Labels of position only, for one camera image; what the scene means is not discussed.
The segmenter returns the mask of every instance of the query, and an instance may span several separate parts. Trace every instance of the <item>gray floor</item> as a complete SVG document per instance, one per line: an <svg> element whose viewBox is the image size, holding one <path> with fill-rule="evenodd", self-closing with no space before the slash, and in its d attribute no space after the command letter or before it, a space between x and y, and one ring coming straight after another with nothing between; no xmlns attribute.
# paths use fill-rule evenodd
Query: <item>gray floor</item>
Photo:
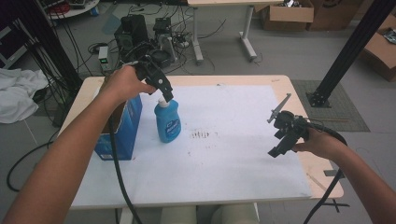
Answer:
<svg viewBox="0 0 396 224"><path fill-rule="evenodd" d="M98 17L91 17L87 13L68 20L84 58L89 56L86 48L90 44L107 42L113 38L113 35L105 35L103 28L115 7L105 4L101 6L102 14ZM170 75L286 75L290 79L322 80L358 23L353 21L346 30L339 32L289 33L264 31L260 21L254 18L249 39L259 57L255 63L250 63L238 41L237 33L243 29L244 20L241 18L244 18L245 11L244 7L200 9L199 34L210 34L219 27L221 21L227 21L219 33L200 41L205 56L201 66L195 65L193 55L188 50L188 62L184 68ZM76 64L74 50L64 34L62 25L58 25L57 29L66 52ZM88 66L95 75L100 73L97 60L89 60ZM29 70L38 68L28 55L23 56L14 67ZM393 189L396 189L396 83L387 82L359 60L353 63L341 83L371 130L370 133L342 135L349 145L355 148ZM8 170L28 150L46 143L55 131L49 119L45 117L32 116L13 124L0 124L1 219L16 196L6 185ZM12 178L15 186L21 186L43 152L45 149L37 151L16 169ZM337 213L334 207L324 206L314 215L311 223L371 222L347 180L341 180L341 184L345 195L337 199L337 202L347 203L350 207L341 207ZM259 203L261 223L302 223L315 203L316 201ZM215 206L200 207L200 223L209 223L208 218L214 208ZM158 223L161 209L139 209L138 212L145 223ZM65 223L115 223L114 216L114 210L111 209L70 211Z"/></svg>

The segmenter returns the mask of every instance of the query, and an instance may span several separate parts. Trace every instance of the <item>table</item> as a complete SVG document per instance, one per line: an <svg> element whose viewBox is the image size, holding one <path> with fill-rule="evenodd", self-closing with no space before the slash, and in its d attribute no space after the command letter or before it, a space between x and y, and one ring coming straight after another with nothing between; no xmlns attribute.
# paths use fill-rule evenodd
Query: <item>table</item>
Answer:
<svg viewBox="0 0 396 224"><path fill-rule="evenodd" d="M258 85L265 85L265 86L271 86L272 89L274 90L275 97L278 102L282 101L286 93L291 93L291 97L284 106L283 109L292 111L294 114L302 115L306 117L306 114L304 112L304 108L298 99L298 96L294 90L294 88L291 85L290 80L286 76L179 76L179 77L168 77L170 82L172 83L173 87L189 87L191 85L193 86L207 86L207 85L243 85L243 86L258 86ZM92 100L93 93L97 90L97 88L103 83L103 78L102 77L89 77L84 81L84 84L78 94L78 97L76 98L76 101L73 103L70 112L64 122L64 125L61 129L61 131L75 118ZM332 177L327 177L323 171L324 170L331 170L332 166L329 161L318 158L310 153L298 153L298 158L302 162L303 168L304 168L304 173L306 176L306 179L308 181L309 188L312 192L312 196L310 198L312 199L317 199L321 198L324 191L326 188L330 185L330 182L332 181ZM108 167L114 167L111 161L100 161L98 159L98 156L93 153L92 154L92 159L89 165L89 170L97 170L97 169L102 169L103 167L108 166ZM106 179L100 180L103 181L104 185L106 185L107 181ZM118 188L118 183L114 183L114 188ZM90 190L93 191L94 193L100 195L104 193L111 193L114 194L114 190L108 190L107 192L95 192L97 189L95 187L90 187ZM335 187L331 194L331 198L339 198L343 195L343 190L339 184ZM259 202L263 201L263 199L249 199L244 202ZM233 198L230 198L228 203L237 203L241 202L241 200L233 200ZM72 208L103 208L103 207L125 207L126 203L123 201L123 199L118 199L112 204L108 204L106 206L97 204L98 202L93 202L90 205L84 205L84 206L79 206L72 204ZM172 201L172 204L178 204L178 205L183 205L183 204L205 204L205 202L178 202L178 201ZM138 203L136 206L166 206L168 205L167 203Z"/></svg>
<svg viewBox="0 0 396 224"><path fill-rule="evenodd" d="M192 32L192 45L195 52L196 62L199 64L204 60L204 57L201 52L201 47L198 42L198 18L197 18L197 9L198 7L220 7L220 6L232 6L232 5L244 5L248 6L247 15L245 21L245 28L243 32L239 32L241 35L242 44L245 46L247 53L249 55L249 60L253 62L255 58L257 58L257 54L254 51L253 47L248 40L248 30L250 27L250 21L253 14L253 5L257 4L273 4L273 3L282 3L283 1L274 1L274 0L246 0L246 1L237 1L237 0L188 0L189 6L193 7L193 32Z"/></svg>
<svg viewBox="0 0 396 224"><path fill-rule="evenodd" d="M51 20L60 20L64 18L74 17L87 11L91 11L91 14L93 16L97 16L99 14L99 10L96 6L99 4L99 1L100 0L86 0L84 8L70 8L70 10L64 14L49 14L49 18Z"/></svg>

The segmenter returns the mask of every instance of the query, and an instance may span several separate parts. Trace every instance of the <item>white cloth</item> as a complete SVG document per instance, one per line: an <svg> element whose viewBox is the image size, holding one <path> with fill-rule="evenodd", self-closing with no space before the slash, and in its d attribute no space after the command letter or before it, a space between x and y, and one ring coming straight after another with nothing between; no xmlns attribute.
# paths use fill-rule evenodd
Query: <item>white cloth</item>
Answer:
<svg viewBox="0 0 396 224"><path fill-rule="evenodd" d="M32 100L35 92L48 85L41 70L0 68L0 123L26 119L38 109Z"/></svg>

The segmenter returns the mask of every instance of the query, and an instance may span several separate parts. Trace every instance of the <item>hand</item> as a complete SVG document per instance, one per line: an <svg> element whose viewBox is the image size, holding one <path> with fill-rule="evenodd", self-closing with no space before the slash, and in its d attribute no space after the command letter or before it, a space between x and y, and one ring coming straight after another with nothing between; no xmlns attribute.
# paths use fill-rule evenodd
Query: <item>hand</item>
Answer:
<svg viewBox="0 0 396 224"><path fill-rule="evenodd" d="M154 93L155 91L154 87L137 79L134 67L129 65L116 70L102 89L102 93L110 94L112 99L119 104L136 97L140 92Z"/></svg>
<svg viewBox="0 0 396 224"><path fill-rule="evenodd" d="M308 132L309 140L296 144L294 151L309 151L321 158L335 161L338 156L342 156L344 150L348 150L346 145L328 133L313 128L308 128Z"/></svg>

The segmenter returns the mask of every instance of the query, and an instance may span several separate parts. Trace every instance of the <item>cardboard box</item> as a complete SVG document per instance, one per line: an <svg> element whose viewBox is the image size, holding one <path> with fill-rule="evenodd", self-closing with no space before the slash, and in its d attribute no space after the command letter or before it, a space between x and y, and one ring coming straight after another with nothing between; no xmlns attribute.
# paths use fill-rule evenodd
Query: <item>cardboard box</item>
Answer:
<svg viewBox="0 0 396 224"><path fill-rule="evenodd" d="M113 113L115 140L117 156L120 161L128 161L132 158L134 151L134 140L136 139L142 112L142 101L138 95L119 105ZM112 147L108 126L102 130L95 146L95 152L103 161L112 161Z"/></svg>
<svg viewBox="0 0 396 224"><path fill-rule="evenodd" d="M389 15L377 33L361 52L360 59L369 64L387 81L396 81L396 45L389 43L383 34L389 29L396 29L396 17Z"/></svg>
<svg viewBox="0 0 396 224"><path fill-rule="evenodd" d="M305 30L306 24L314 19L314 7L309 0L303 0L300 3L303 7L278 7L276 4L262 9L263 29L278 31Z"/></svg>
<svg viewBox="0 0 396 224"><path fill-rule="evenodd" d="M348 27L363 0L311 0L315 8L309 31L337 31Z"/></svg>
<svg viewBox="0 0 396 224"><path fill-rule="evenodd" d="M261 12L266 7L269 7L271 5L281 4L281 3L283 3L283 0L274 1L274 2L265 2L265 4L254 5L254 11L258 13L258 12Z"/></svg>

